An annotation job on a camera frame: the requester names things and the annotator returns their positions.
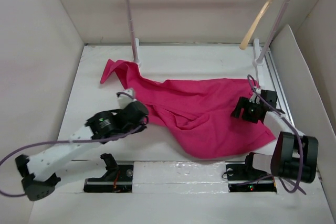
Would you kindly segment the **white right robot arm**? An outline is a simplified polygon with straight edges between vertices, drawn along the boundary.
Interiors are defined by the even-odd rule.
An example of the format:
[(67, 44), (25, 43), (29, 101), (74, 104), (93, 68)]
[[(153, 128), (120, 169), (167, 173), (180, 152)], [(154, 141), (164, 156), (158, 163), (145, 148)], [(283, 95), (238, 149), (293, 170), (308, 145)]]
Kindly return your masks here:
[(296, 129), (285, 112), (276, 108), (277, 100), (275, 91), (257, 89), (251, 98), (239, 98), (231, 116), (250, 123), (261, 122), (277, 137), (270, 161), (272, 175), (311, 183), (317, 171), (319, 142)]

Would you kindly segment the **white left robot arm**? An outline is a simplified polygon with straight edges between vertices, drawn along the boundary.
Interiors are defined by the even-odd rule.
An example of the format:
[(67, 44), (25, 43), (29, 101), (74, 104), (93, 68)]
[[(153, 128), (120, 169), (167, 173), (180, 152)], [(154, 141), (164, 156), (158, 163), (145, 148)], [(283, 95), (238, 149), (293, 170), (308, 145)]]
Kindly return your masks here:
[(133, 101), (123, 109), (96, 113), (67, 141), (56, 141), (50, 148), (32, 156), (17, 156), (15, 164), (22, 177), (25, 196), (30, 201), (47, 197), (61, 183), (57, 172), (67, 163), (109, 141), (143, 131), (148, 121), (146, 106)]

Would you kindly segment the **pink trousers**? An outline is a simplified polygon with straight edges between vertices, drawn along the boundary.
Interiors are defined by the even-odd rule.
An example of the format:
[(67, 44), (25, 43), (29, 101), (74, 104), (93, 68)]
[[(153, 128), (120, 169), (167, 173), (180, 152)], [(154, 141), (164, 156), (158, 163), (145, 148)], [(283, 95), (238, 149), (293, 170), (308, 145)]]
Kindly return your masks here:
[(275, 140), (261, 122), (231, 117), (240, 97), (250, 97), (246, 79), (166, 80), (141, 76), (138, 65), (124, 60), (106, 63), (100, 82), (115, 73), (133, 88), (149, 110), (150, 123), (165, 126), (182, 149), (201, 159), (249, 153)]

